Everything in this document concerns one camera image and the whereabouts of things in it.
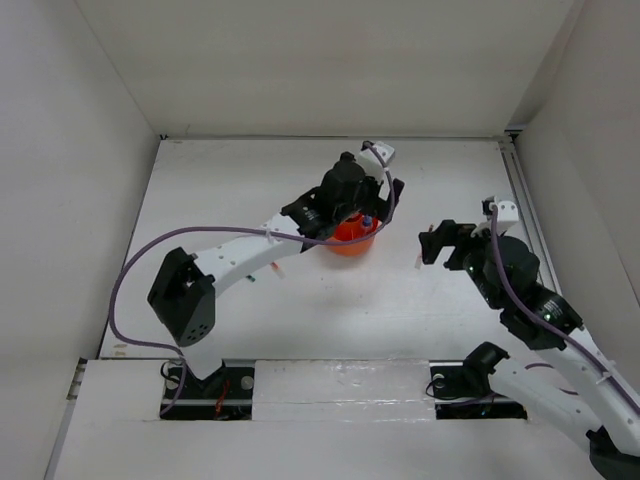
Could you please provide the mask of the orange capped red pen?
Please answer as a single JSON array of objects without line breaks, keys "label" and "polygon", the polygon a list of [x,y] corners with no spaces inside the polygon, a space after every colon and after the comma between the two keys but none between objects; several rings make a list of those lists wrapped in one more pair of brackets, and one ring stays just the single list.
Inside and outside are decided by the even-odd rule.
[{"label": "orange capped red pen", "polygon": [[276,262],[272,262],[271,263],[271,267],[272,270],[274,271],[274,273],[280,278],[280,279],[284,279],[285,278],[285,273],[282,270],[282,268],[276,263]]}]

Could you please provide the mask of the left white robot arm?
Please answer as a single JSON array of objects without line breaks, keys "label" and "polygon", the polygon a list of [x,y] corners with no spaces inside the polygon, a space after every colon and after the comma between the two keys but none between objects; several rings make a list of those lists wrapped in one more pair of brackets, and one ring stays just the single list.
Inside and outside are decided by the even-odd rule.
[{"label": "left white robot arm", "polygon": [[222,387],[222,357],[199,360],[190,350],[212,332],[217,299],[282,258],[334,244],[338,226],[356,214],[389,222],[404,188],[389,172],[394,156],[388,144],[365,142],[357,154],[342,153],[318,186],[260,228],[239,228],[236,238],[199,253],[178,247],[166,254],[147,301],[184,354],[196,393],[208,397]]}]

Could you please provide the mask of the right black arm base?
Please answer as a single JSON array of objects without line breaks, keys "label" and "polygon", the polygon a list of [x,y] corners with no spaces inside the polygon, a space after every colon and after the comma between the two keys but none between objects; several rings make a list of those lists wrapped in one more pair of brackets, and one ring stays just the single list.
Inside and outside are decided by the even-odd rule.
[{"label": "right black arm base", "polygon": [[484,342],[462,360],[429,364],[425,394],[434,400],[437,420],[527,420],[526,409],[489,386],[496,365],[508,359],[500,347]]}]

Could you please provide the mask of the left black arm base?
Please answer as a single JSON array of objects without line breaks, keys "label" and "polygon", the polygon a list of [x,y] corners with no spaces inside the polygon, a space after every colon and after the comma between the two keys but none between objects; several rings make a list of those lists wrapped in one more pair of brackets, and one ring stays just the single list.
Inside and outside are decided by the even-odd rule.
[{"label": "left black arm base", "polygon": [[167,421],[249,421],[252,419],[255,362],[234,360],[211,376],[197,379],[189,370],[180,385],[182,365],[165,361],[159,417]]}]

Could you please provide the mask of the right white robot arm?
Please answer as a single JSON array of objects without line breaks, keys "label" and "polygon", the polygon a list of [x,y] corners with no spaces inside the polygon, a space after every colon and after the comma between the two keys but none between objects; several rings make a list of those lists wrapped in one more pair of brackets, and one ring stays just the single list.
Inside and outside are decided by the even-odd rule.
[{"label": "right white robot arm", "polygon": [[445,268],[467,273],[508,332],[575,391],[547,384],[503,348],[483,342],[462,360],[432,366],[427,389],[433,397],[450,407],[507,397],[582,448],[603,478],[638,478],[639,396],[599,353],[570,304],[539,283],[539,259],[527,245],[453,220],[418,238],[425,265],[452,248]]}]

